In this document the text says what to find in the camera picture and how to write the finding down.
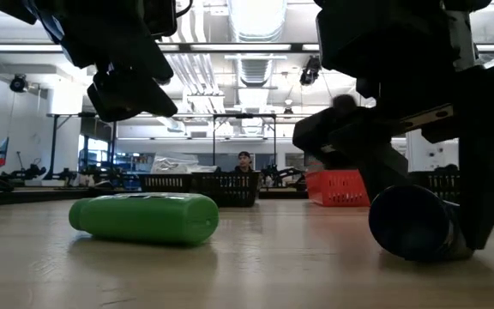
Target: laboratory room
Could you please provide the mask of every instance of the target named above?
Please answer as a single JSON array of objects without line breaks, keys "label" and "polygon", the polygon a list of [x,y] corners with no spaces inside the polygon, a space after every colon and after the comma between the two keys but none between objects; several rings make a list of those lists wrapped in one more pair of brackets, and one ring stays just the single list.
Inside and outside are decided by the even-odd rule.
[{"label": "laboratory room", "polygon": [[493,309],[494,0],[0,0],[0,309],[71,308]]}]

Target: table surface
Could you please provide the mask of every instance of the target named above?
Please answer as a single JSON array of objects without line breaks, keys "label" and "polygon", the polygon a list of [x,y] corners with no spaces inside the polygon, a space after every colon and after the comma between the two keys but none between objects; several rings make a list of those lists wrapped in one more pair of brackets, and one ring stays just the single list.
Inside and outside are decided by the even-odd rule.
[{"label": "table surface", "polygon": [[222,209],[195,249],[91,239],[73,202],[0,206],[0,308],[494,308],[494,233],[465,262],[385,253],[366,209],[265,200]]}]

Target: red plastic basket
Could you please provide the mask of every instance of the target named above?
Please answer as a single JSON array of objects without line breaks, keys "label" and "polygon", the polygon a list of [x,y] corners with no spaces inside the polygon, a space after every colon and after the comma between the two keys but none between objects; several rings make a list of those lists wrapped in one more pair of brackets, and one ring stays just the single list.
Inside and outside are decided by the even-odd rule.
[{"label": "red plastic basket", "polygon": [[364,181],[357,170],[306,174],[308,197],[323,207],[369,207]]}]

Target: black basket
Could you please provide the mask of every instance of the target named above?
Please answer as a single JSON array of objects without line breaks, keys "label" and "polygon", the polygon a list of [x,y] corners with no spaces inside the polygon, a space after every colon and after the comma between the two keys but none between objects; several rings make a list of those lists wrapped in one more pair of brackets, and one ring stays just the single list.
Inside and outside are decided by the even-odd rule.
[{"label": "black basket", "polygon": [[189,193],[191,174],[139,174],[143,192]]},{"label": "black basket", "polygon": [[219,207],[253,207],[260,173],[193,173],[192,192],[211,197]]},{"label": "black basket", "polygon": [[420,185],[453,203],[461,202],[461,173],[459,171],[411,172],[412,184]]}]

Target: green plastic bottle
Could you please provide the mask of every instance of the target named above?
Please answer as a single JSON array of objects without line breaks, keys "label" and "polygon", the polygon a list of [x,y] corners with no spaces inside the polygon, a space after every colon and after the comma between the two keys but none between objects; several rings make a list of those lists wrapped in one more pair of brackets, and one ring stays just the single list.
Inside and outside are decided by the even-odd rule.
[{"label": "green plastic bottle", "polygon": [[199,245],[218,227],[219,209],[200,194],[119,194],[75,202],[69,224],[108,239]]}]

